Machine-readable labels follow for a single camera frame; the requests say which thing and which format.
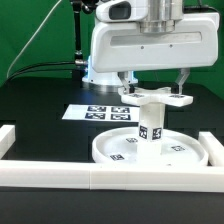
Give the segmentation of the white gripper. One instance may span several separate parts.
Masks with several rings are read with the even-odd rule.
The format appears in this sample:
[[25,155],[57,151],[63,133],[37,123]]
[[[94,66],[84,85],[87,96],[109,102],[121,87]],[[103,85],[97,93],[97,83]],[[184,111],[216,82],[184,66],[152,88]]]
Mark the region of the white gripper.
[[218,58],[217,13],[186,14],[169,33],[142,33],[140,24],[103,23],[94,28],[91,64],[97,72],[119,72],[120,95],[135,91],[132,73],[181,68],[172,93],[181,94],[192,67],[213,65]]

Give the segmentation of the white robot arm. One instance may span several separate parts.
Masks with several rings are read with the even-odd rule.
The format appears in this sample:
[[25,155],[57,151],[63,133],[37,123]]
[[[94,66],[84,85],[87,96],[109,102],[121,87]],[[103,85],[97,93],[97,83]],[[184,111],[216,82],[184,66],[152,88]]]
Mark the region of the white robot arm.
[[177,69],[176,88],[193,67],[218,58],[220,14],[183,0],[100,0],[83,82],[104,91],[129,88],[136,71]]

